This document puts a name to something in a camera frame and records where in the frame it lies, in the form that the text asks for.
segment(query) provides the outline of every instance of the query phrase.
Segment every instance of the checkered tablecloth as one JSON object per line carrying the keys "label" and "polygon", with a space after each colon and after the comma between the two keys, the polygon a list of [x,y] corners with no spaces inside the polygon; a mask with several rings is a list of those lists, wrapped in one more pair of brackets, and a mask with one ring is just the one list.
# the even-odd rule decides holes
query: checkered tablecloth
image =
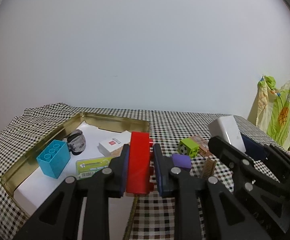
{"label": "checkered tablecloth", "polygon": [[[178,142],[189,136],[200,135],[210,138],[207,125],[222,114],[197,114],[150,110],[100,109],[70,107],[58,103],[26,109],[22,116],[15,117],[0,133],[0,177],[30,148],[60,124],[80,112],[94,112],[122,117],[147,120],[150,122],[150,135],[160,143],[166,156],[177,153]],[[271,138],[242,117],[235,116],[240,131],[253,140],[265,144],[275,144]],[[199,176],[205,158],[198,156],[192,160],[193,176]],[[256,168],[273,177],[261,162]],[[233,181],[229,169],[219,161],[214,175],[232,192]],[[202,214],[198,200],[199,213]],[[12,239],[17,230],[26,222],[26,215],[9,198],[0,184],[0,235]],[[204,222],[201,228],[205,238]],[[174,199],[159,197],[156,191],[139,199],[131,239],[174,239]]]}

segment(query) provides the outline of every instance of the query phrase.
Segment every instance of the silver screw head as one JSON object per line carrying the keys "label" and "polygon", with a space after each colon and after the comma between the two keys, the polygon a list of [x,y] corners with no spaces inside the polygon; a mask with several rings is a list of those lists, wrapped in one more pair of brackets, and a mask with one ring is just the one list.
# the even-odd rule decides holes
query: silver screw head
{"label": "silver screw head", "polygon": [[171,173],[179,174],[179,173],[181,173],[181,169],[179,167],[172,167],[171,168]]}
{"label": "silver screw head", "polygon": [[112,169],[111,168],[104,168],[104,169],[102,169],[102,173],[103,174],[111,174],[112,173]]}
{"label": "silver screw head", "polygon": [[247,183],[245,183],[245,189],[247,191],[252,191],[253,185],[251,183],[247,182]]}
{"label": "silver screw head", "polygon": [[71,183],[75,182],[75,178],[73,176],[69,176],[65,179],[65,182],[67,184],[71,184]]}
{"label": "silver screw head", "polygon": [[208,178],[208,182],[211,183],[211,184],[216,184],[218,182],[218,179],[214,176],[210,176]]}
{"label": "silver screw head", "polygon": [[246,159],[242,160],[242,162],[243,162],[243,164],[246,165],[246,166],[250,165],[250,162],[249,162],[248,160],[246,160]]}

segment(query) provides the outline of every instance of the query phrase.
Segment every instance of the comb teeth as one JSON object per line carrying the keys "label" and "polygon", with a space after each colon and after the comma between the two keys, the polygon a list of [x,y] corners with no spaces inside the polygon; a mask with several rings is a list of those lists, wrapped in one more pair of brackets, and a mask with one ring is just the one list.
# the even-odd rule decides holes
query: comb teeth
{"label": "comb teeth", "polygon": [[210,157],[207,158],[202,173],[201,173],[201,178],[207,179],[210,176],[213,176],[214,170],[216,166],[216,161],[212,161]]}

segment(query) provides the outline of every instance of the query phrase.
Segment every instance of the white box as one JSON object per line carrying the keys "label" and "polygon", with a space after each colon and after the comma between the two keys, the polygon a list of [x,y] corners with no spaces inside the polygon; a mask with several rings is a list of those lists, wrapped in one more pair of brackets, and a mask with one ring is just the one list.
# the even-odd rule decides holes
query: white box
{"label": "white box", "polygon": [[211,122],[208,125],[208,128],[212,137],[219,136],[241,152],[246,152],[245,145],[234,116],[219,117],[215,121]]}
{"label": "white box", "polygon": [[114,151],[123,147],[124,144],[130,143],[131,132],[125,131],[99,143],[99,151],[106,157],[113,154]]}

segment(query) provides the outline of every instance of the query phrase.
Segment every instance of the purple cube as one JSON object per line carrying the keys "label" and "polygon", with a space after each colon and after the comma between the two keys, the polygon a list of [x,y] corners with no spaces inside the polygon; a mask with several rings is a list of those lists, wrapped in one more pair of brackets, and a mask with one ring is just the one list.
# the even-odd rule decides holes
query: purple cube
{"label": "purple cube", "polygon": [[172,160],[174,165],[181,168],[182,170],[190,172],[192,169],[192,162],[188,155],[172,154]]}

